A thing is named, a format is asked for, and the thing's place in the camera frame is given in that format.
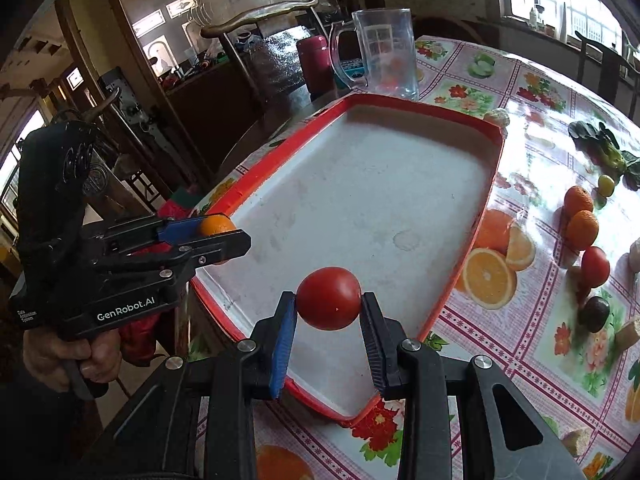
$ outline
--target sleeve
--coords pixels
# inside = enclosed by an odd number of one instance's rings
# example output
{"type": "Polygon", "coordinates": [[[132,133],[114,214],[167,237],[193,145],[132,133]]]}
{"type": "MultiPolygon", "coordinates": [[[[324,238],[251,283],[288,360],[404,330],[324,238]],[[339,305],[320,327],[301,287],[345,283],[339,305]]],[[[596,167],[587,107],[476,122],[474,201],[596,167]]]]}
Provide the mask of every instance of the sleeve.
{"type": "Polygon", "coordinates": [[[50,390],[20,360],[14,380],[0,385],[2,478],[53,478],[67,469],[71,427],[81,408],[74,394],[50,390]]]}

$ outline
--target table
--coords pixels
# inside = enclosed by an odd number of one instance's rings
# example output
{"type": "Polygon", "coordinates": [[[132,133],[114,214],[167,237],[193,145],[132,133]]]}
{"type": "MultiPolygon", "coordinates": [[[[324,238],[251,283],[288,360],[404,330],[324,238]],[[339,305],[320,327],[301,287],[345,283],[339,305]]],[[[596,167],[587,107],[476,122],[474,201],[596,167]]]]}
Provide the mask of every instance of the table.
{"type": "MultiPolygon", "coordinates": [[[[577,255],[562,241],[566,226],[562,199],[576,184],[593,190],[599,170],[575,149],[567,126],[575,120],[603,121],[622,149],[638,154],[640,130],[596,94],[521,57],[428,36],[416,41],[416,51],[420,101],[480,118],[496,107],[508,111],[511,124],[505,130],[504,153],[488,206],[494,210],[490,213],[494,220],[482,225],[481,232],[485,238],[495,238],[496,226],[505,218],[514,219],[535,248],[533,262],[514,273],[516,285],[502,308],[486,310],[463,285],[457,286],[425,343],[453,358],[489,355],[559,436],[589,428],[588,449],[577,461],[587,478],[599,479],[640,433],[640,396],[634,390],[640,345],[621,356],[612,351],[615,330],[640,315],[638,290],[627,265],[628,247],[640,236],[639,224],[633,221],[640,218],[640,195],[621,184],[606,203],[596,201],[600,233],[595,245],[605,251],[612,268],[608,282],[596,293],[608,299],[611,315],[599,333],[577,338],[577,305],[567,277],[577,255]]],[[[194,213],[206,212],[305,122],[252,153],[194,213]]],[[[452,398],[449,411],[453,471],[458,479],[462,478],[460,428],[452,398]]],[[[258,463],[279,471],[274,480],[395,479],[403,413],[403,402],[380,401],[354,428],[342,428],[285,392],[279,402],[254,407],[258,463]]],[[[271,480],[264,476],[266,469],[262,471],[261,480],[271,480]]]]}

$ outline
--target screw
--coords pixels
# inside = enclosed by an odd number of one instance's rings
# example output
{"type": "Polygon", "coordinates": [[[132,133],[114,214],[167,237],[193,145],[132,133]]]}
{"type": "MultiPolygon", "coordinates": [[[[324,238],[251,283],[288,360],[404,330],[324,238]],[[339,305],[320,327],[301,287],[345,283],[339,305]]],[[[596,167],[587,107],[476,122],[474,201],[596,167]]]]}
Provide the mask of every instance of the screw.
{"type": "Polygon", "coordinates": [[[255,341],[253,339],[242,339],[238,341],[236,348],[241,352],[253,352],[255,350],[255,341]]]}
{"type": "Polygon", "coordinates": [[[421,346],[422,345],[420,344],[420,341],[418,341],[417,339],[412,339],[410,337],[402,341],[402,348],[409,352],[416,352],[420,349],[421,346]]]}
{"type": "Polygon", "coordinates": [[[478,368],[487,370],[487,368],[491,368],[491,365],[494,364],[494,362],[491,361],[491,358],[487,357],[486,355],[477,355],[476,357],[474,357],[474,364],[478,368]]]}
{"type": "Polygon", "coordinates": [[[184,361],[181,357],[174,355],[173,357],[169,357],[165,362],[164,366],[166,366],[169,370],[177,370],[178,368],[182,368],[184,361]]]}

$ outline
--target human hand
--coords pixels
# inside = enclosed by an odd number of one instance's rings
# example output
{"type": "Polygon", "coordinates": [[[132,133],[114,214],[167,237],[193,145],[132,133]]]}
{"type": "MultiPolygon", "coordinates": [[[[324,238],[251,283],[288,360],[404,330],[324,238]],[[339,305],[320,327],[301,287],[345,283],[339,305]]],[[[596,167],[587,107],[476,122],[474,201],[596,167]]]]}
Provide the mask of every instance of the human hand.
{"type": "Polygon", "coordinates": [[[81,374],[94,383],[109,383],[120,371],[120,334],[117,330],[103,332],[89,343],[86,339],[62,341],[50,328],[34,328],[24,332],[22,359],[34,378],[56,392],[69,390],[64,359],[82,361],[81,374]]]}

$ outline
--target pitcher handle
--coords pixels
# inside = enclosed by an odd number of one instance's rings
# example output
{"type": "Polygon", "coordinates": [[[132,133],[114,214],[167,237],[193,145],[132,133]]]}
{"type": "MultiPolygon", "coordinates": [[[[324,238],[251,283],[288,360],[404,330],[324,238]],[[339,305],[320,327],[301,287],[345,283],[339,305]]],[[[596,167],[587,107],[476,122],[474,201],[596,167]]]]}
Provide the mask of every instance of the pitcher handle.
{"type": "Polygon", "coordinates": [[[337,22],[332,23],[331,25],[331,33],[329,34],[329,53],[331,56],[331,66],[334,68],[334,72],[341,79],[341,81],[350,89],[365,89],[367,87],[366,77],[363,76],[361,78],[354,79],[344,71],[340,63],[340,55],[338,54],[338,38],[340,37],[340,34],[342,32],[345,32],[347,30],[355,31],[355,24],[353,22],[337,22]]]}

